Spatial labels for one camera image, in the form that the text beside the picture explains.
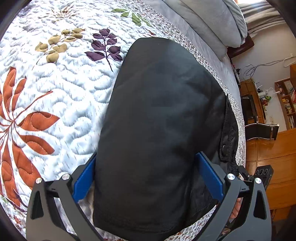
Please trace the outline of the right hand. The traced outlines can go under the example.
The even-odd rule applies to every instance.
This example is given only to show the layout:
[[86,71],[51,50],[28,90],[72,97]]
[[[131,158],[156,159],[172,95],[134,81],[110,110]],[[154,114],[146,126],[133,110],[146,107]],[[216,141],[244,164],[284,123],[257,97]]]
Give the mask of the right hand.
[[232,213],[230,215],[230,219],[234,219],[238,216],[238,213],[240,211],[240,208],[241,208],[241,203],[242,203],[242,198],[238,198],[236,200],[236,203],[234,205],[234,208],[232,210]]

